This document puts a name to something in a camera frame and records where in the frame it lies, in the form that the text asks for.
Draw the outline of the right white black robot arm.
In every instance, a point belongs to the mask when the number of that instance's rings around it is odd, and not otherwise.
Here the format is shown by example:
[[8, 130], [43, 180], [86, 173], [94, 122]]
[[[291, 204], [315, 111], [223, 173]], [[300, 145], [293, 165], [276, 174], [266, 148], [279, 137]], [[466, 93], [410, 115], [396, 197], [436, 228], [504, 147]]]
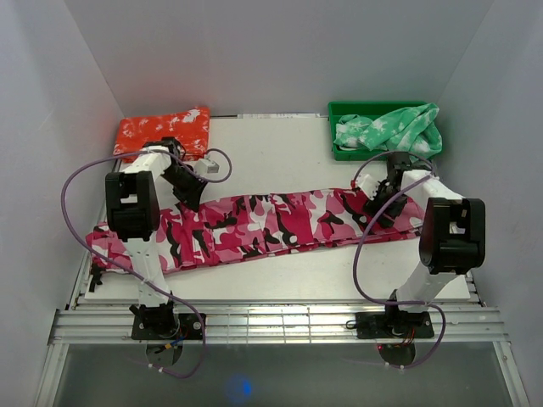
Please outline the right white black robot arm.
[[433, 174], [430, 164], [414, 163], [408, 153], [387, 154], [386, 166], [383, 180], [359, 173], [354, 185], [368, 197], [364, 210], [383, 227], [393, 225], [408, 200], [423, 210], [420, 261], [406, 282], [391, 293], [382, 312], [356, 314], [356, 336], [431, 338], [431, 303], [449, 282], [484, 262], [485, 205], [450, 190]]

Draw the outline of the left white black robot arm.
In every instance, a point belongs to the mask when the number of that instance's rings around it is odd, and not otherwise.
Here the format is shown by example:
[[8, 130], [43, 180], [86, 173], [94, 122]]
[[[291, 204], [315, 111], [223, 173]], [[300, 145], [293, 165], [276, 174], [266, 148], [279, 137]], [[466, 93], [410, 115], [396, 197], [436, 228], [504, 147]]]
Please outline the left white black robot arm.
[[174, 137], [164, 137], [145, 143], [132, 164], [105, 177], [109, 229], [124, 243], [132, 270], [143, 278], [138, 304], [130, 307], [137, 318], [136, 334], [146, 333], [152, 338], [178, 338], [181, 330], [160, 264], [160, 205], [155, 182], [164, 178], [180, 203], [194, 210], [199, 208], [207, 185], [195, 176], [191, 166], [185, 168], [179, 163], [181, 158], [181, 143]]

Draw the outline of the pink camouflage trousers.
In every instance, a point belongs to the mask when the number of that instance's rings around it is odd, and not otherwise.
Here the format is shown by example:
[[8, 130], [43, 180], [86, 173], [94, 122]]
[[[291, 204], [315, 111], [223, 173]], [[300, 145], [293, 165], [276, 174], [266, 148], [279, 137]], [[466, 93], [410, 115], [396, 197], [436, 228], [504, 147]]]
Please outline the pink camouflage trousers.
[[197, 212], [177, 204], [160, 212], [162, 271], [356, 244], [372, 219], [367, 200], [361, 190], [329, 188], [220, 198]]

